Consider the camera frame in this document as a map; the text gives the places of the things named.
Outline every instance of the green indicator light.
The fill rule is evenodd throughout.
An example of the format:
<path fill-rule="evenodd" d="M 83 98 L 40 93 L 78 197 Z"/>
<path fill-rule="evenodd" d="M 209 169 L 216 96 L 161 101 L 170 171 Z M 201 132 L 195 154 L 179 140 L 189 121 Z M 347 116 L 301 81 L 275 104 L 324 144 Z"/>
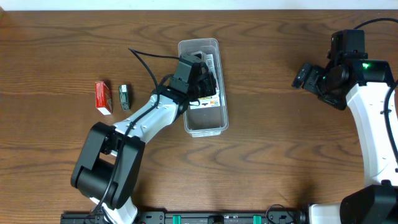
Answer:
<path fill-rule="evenodd" d="M 362 67 L 368 69 L 371 65 L 368 63 L 362 63 Z"/>

